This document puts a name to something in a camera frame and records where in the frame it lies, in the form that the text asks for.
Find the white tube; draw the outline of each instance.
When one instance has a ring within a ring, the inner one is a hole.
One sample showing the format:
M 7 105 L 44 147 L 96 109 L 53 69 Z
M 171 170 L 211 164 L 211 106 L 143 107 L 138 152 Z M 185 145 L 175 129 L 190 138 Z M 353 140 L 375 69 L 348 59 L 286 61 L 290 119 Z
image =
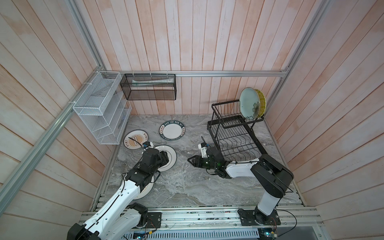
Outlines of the white tube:
M 264 213 L 266 216 L 269 216 L 275 209 L 279 200 L 280 198 L 274 197 L 265 191 L 259 204 L 257 204 L 257 209 Z

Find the black mesh basket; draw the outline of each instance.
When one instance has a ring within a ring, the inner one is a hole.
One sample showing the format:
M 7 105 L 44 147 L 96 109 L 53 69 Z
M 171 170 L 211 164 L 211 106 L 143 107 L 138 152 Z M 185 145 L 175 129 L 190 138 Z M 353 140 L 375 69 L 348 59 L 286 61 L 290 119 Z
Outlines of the black mesh basket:
M 222 103 L 212 104 L 212 109 L 216 119 L 221 123 L 223 128 L 236 127 L 264 120 L 261 118 L 245 118 L 240 112 L 240 101 L 232 100 Z
M 175 74 L 124 74 L 120 86 L 127 100 L 176 100 Z

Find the yellow scalloped plate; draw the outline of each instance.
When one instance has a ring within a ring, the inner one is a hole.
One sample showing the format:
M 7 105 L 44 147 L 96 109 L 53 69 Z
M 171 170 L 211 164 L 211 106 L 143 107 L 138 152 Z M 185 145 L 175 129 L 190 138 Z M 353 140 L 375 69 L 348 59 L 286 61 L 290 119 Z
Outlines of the yellow scalloped plate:
M 261 90 L 255 89 L 255 91 L 257 92 L 257 95 L 259 95 L 259 99 L 260 99 L 260 110 L 259 110 L 258 116 L 261 117 L 264 115 L 266 110 L 266 98 L 264 96 L 264 93 L 261 92 Z

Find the wooden wall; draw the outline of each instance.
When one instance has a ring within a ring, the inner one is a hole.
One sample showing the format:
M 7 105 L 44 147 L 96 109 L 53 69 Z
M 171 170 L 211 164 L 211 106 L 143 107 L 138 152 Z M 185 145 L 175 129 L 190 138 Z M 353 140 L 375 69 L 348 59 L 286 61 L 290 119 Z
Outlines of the wooden wall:
M 61 0 L 0 1 L 0 184 L 97 64 Z M 66 239 L 111 150 L 73 116 L 0 217 L 1 239 Z
M 108 70 L 285 69 L 320 0 L 77 0 Z M 177 78 L 176 101 L 132 114 L 206 114 L 279 78 Z
M 334 1 L 266 116 L 333 239 L 384 238 L 383 13 Z

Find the light green plate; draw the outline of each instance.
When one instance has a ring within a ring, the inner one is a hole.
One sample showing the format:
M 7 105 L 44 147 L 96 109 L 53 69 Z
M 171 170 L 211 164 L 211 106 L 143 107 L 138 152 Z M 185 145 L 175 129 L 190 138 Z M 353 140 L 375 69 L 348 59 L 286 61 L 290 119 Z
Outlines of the light green plate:
M 249 120 L 257 119 L 260 111 L 259 95 L 253 88 L 245 88 L 240 94 L 240 112 Z

